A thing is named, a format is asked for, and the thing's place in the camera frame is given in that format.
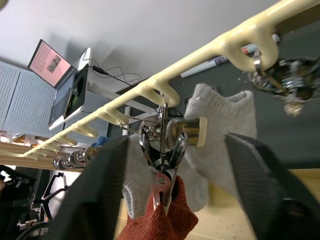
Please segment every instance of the dark gray wall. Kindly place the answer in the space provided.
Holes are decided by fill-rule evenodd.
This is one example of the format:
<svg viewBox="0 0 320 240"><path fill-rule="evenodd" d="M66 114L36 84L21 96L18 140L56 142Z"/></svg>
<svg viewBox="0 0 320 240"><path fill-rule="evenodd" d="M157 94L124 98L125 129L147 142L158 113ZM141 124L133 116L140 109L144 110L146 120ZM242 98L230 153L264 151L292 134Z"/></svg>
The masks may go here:
<svg viewBox="0 0 320 240"><path fill-rule="evenodd" d="M279 56L282 59L320 56L320 21L280 37ZM255 94L258 139L270 146L290 168L320 167L320 104L306 104L296 117L284 112L284 104L263 92L257 92L243 79L243 73L230 63L210 68L187 78L176 77L169 84L180 95L177 108L184 112L184 99L193 94L195 85L206 83L220 89L225 97L243 90ZM144 104L149 101L141 98ZM113 126L109 136L120 136Z"/></svg>

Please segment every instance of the wall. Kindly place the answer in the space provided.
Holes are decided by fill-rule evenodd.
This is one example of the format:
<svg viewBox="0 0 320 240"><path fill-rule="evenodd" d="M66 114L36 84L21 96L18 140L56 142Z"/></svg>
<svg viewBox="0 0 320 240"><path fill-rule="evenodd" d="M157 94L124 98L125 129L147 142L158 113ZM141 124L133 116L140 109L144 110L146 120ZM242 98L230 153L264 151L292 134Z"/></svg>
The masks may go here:
<svg viewBox="0 0 320 240"><path fill-rule="evenodd" d="M145 79L276 2L10 0L0 11L0 59L25 67L43 39L70 63L91 47L104 69L120 66ZM113 92L126 87L112 78L93 81Z"/></svg>
<svg viewBox="0 0 320 240"><path fill-rule="evenodd" d="M319 39L320 21L281 36L280 58L318 58ZM306 104L296 117L288 116L282 102L267 93L257 92L242 75L231 63L225 63L187 78L176 77L169 84L180 95L177 108L182 113L184 99L193 94L198 83L218 87L226 97L243 90L253 91L258 139L290 168L320 167L320 101Z"/></svg>

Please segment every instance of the wooden plank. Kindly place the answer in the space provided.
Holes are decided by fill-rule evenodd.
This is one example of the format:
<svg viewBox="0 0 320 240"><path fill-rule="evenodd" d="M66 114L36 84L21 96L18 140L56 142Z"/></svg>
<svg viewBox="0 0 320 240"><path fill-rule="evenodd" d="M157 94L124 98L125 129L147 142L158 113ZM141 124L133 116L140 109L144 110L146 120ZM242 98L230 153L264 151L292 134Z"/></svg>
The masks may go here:
<svg viewBox="0 0 320 240"><path fill-rule="evenodd" d="M297 169L292 172L320 201L320 169ZM198 224L187 240L254 240L247 217L239 203L231 195L214 185L210 186L210 201L195 214ZM127 209L122 199L115 234L118 236L126 226Z"/></svg>
<svg viewBox="0 0 320 240"><path fill-rule="evenodd" d="M17 154L24 154L25 152L32 149L29 146L22 146L11 143L0 142L0 150L13 152ZM57 170L52 166L52 159L41 157L38 161L33 158L27 157L13 157L0 155L0 165L14 165L17 167L33 168L33 169L48 169ZM81 169L73 169L71 172L81 172Z"/></svg>

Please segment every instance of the wooden floor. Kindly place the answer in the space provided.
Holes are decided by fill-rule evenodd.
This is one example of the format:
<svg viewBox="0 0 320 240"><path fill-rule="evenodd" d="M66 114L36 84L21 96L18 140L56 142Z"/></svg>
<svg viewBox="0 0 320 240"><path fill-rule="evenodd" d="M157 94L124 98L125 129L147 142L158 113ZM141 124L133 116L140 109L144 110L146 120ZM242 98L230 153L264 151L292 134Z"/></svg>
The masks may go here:
<svg viewBox="0 0 320 240"><path fill-rule="evenodd" d="M320 201L320 169L292 171ZM211 198L208 205L195 214L198 224L187 236L187 240L252 240L255 239L246 216L235 198L222 189L210 186ZM127 222L125 202L121 202L115 236Z"/></svg>

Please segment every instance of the blue object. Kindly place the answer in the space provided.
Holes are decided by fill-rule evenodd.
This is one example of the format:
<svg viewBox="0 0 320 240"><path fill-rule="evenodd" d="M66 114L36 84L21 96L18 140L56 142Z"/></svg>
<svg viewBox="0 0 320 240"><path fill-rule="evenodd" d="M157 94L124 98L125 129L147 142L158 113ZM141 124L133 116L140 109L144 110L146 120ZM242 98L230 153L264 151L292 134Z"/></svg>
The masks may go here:
<svg viewBox="0 0 320 240"><path fill-rule="evenodd" d="M99 146L105 144L106 142L108 142L109 140L110 140L110 138L107 136L100 136L98 141L93 143L91 146L92 147L99 147Z"/></svg>

